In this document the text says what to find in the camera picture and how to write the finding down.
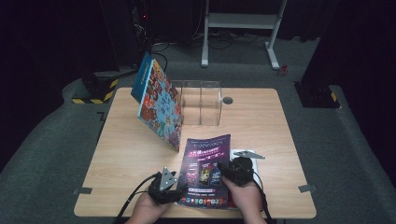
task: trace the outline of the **hand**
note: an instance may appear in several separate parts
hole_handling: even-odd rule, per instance
[[[172,203],[156,204],[145,192],[134,205],[134,211],[125,224],[152,224],[171,206]]]
[[[222,181],[233,195],[236,207],[241,210],[245,223],[266,223],[262,218],[262,196],[259,189],[252,181],[244,186],[237,186],[233,181],[223,176]]]

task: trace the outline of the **book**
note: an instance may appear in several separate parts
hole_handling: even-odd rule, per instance
[[[188,190],[180,205],[199,208],[228,208],[228,188],[221,181],[218,162],[230,161],[231,135],[211,139],[187,139],[177,187],[186,183]]]
[[[158,62],[147,52],[131,94],[140,104],[137,116],[173,149],[179,151],[181,116],[178,91]]]

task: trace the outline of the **yellow and black tape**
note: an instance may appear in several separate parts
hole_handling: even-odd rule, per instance
[[[332,100],[333,100],[334,102],[337,102],[337,96],[335,95],[334,92],[332,92]]]
[[[119,80],[115,79],[115,80],[113,80],[110,83],[108,89],[105,92],[103,92],[103,94],[105,95],[104,97],[101,97],[101,98],[73,98],[72,101],[73,101],[73,103],[78,104],[78,105],[84,105],[84,104],[96,104],[96,105],[99,105],[99,104],[105,104],[113,96],[114,90],[116,89],[116,86],[117,86],[118,82],[119,82]]]

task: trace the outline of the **small round object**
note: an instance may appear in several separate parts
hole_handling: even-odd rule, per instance
[[[231,98],[229,96],[226,96],[226,97],[223,98],[223,103],[226,104],[226,105],[230,105],[230,104],[233,103],[233,98]]]

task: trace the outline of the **white desk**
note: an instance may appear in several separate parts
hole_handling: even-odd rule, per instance
[[[204,44],[202,47],[202,67],[209,65],[209,46],[208,46],[208,31],[209,27],[222,28],[248,28],[248,29],[267,29],[273,30],[269,42],[265,42],[265,49],[271,61],[273,69],[279,69],[274,53],[274,43],[283,17],[288,0],[282,0],[279,11],[275,15],[257,15],[257,14],[228,14],[228,13],[210,13],[209,0],[206,0],[205,8],[205,33]]]

